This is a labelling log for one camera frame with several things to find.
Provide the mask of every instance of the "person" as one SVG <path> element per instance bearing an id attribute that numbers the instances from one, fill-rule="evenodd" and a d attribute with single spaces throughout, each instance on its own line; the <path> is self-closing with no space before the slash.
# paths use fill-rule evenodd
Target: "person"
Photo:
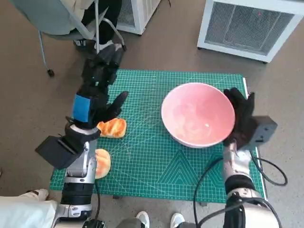
<path id="1" fill-rule="evenodd" d="M 95 5 L 94 2 L 87 8 L 84 9 L 87 0 L 63 0 L 63 2 L 69 6 L 72 11 L 81 19 L 81 22 L 86 26 L 95 19 Z M 122 0 L 99 0 L 98 12 L 99 14 L 108 8 L 105 18 L 110 20 L 116 27 L 118 16 L 122 7 Z M 114 30 L 111 26 L 102 21 L 99 25 L 99 49 L 102 50 L 110 44 L 113 44 Z M 74 40 L 74 44 L 80 48 L 86 47 L 86 40 Z"/>
<path id="2" fill-rule="evenodd" d="M 16 197 L 0 197 L 0 228 L 51 228 L 57 203 L 38 189 Z"/>
<path id="3" fill-rule="evenodd" d="M 149 215 L 147 212 L 141 211 L 135 218 L 121 221 L 116 228 L 150 228 Z M 170 228 L 195 228 L 195 224 L 186 222 L 182 214 L 175 213 L 171 218 Z"/>

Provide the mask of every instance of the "white cloth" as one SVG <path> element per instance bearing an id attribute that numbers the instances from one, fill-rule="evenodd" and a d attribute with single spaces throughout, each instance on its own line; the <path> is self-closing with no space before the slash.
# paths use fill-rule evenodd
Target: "white cloth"
<path id="1" fill-rule="evenodd" d="M 0 228 L 51 228 L 57 203 L 35 197 L 0 197 Z"/>
<path id="2" fill-rule="evenodd" d="M 80 20 L 84 17 L 85 10 L 94 2 L 92 0 L 62 0 Z"/>

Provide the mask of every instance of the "bread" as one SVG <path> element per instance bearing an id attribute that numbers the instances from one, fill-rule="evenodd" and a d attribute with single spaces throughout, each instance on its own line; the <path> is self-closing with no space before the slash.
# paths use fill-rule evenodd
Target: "bread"
<path id="1" fill-rule="evenodd" d="M 111 157 L 108 151 L 104 149 L 95 150 L 96 160 L 97 160 L 97 168 L 95 179 L 99 179 L 105 177 L 111 168 Z"/>
<path id="2" fill-rule="evenodd" d="M 106 123 L 99 122 L 97 128 L 101 131 L 101 137 L 122 138 L 127 129 L 127 123 L 124 119 L 115 118 Z"/>

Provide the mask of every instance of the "black glove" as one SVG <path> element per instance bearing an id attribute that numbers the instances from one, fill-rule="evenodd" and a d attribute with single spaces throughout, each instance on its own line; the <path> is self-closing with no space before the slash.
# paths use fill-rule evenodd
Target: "black glove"
<path id="1" fill-rule="evenodd" d="M 240 149 L 250 142 L 252 137 L 248 131 L 249 123 L 252 120 L 252 113 L 255 107 L 255 94 L 251 93 L 246 99 L 241 92 L 232 88 L 225 89 L 224 94 L 231 102 L 235 112 L 235 124 L 231 134 L 224 140 L 224 145 L 227 146 L 234 140 L 237 141 L 237 148 Z"/>
<path id="2" fill-rule="evenodd" d="M 92 129 L 101 121 L 107 122 L 116 118 L 121 112 L 128 92 L 120 93 L 112 104 L 108 104 L 108 86 L 116 80 L 116 71 L 122 60 L 122 49 L 116 50 L 115 45 L 109 45 L 103 49 L 94 59 L 85 61 L 82 72 L 83 83 L 80 86 L 76 98 L 87 100 L 89 105 L 77 103 L 74 100 L 74 107 L 78 113 L 84 114 L 87 118 L 79 118 L 81 115 L 74 115 L 73 123 L 82 129 Z"/>

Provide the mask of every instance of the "black pants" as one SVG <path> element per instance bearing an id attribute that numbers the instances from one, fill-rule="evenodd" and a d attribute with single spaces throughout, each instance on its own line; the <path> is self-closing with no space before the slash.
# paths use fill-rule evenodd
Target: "black pants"
<path id="1" fill-rule="evenodd" d="M 100 0 L 98 3 L 98 13 L 100 14 L 107 7 L 109 7 L 109 9 L 104 17 L 109 19 L 116 27 L 117 19 L 120 13 L 120 9 L 122 7 L 122 0 Z M 95 19 L 95 5 L 93 3 L 87 10 L 85 10 L 85 14 L 81 22 L 84 25 L 87 25 L 94 19 Z M 113 36 L 114 36 L 114 31 L 111 28 L 111 26 L 108 23 L 102 21 L 99 25 L 99 43 L 105 44 L 106 42 L 111 40 Z"/>
<path id="2" fill-rule="evenodd" d="M 116 228 L 145 228 L 145 225 L 138 218 L 127 218 Z M 177 228 L 196 228 L 194 223 L 182 222 Z"/>

